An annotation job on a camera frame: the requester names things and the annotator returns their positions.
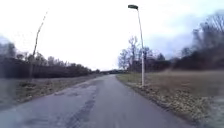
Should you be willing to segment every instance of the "lamp post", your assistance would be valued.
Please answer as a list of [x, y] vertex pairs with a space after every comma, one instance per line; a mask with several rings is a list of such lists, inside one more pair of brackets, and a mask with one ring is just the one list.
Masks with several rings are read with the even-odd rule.
[[143, 87], [145, 85], [145, 64], [144, 64], [144, 46], [143, 46], [143, 38], [142, 38], [141, 21], [140, 21], [138, 6], [137, 5], [128, 5], [128, 8], [136, 9], [138, 12], [138, 21], [139, 21], [140, 35], [141, 35], [141, 41], [142, 41], [142, 87]]

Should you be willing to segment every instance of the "sky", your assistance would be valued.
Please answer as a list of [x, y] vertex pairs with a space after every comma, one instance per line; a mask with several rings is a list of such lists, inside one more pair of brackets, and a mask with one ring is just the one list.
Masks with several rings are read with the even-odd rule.
[[0, 0], [0, 36], [18, 51], [37, 51], [46, 58], [83, 64], [93, 70], [118, 68], [118, 56], [137, 36], [139, 6], [143, 42], [155, 53], [178, 56], [192, 43], [192, 29], [224, 8], [222, 0]]

